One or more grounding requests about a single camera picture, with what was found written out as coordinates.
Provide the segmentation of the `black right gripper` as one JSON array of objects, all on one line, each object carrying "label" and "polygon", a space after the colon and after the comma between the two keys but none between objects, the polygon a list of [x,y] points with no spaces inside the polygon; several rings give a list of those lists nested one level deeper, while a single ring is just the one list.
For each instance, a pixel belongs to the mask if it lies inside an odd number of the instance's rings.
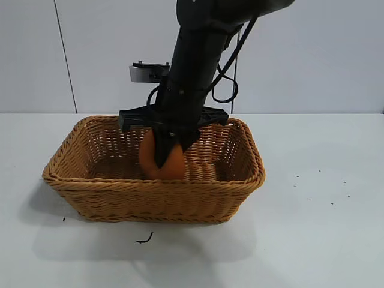
[{"label": "black right gripper", "polygon": [[220,31],[181,28],[171,63],[139,61],[130,66],[132,82],[158,86],[150,92],[145,106],[120,111],[118,124],[123,131],[132,126],[154,127],[154,160],[158,167],[164,166],[176,144],[186,151],[196,143],[200,138],[200,131],[195,131],[198,128],[226,125],[228,114],[223,109],[205,107],[205,101],[227,38]]}]

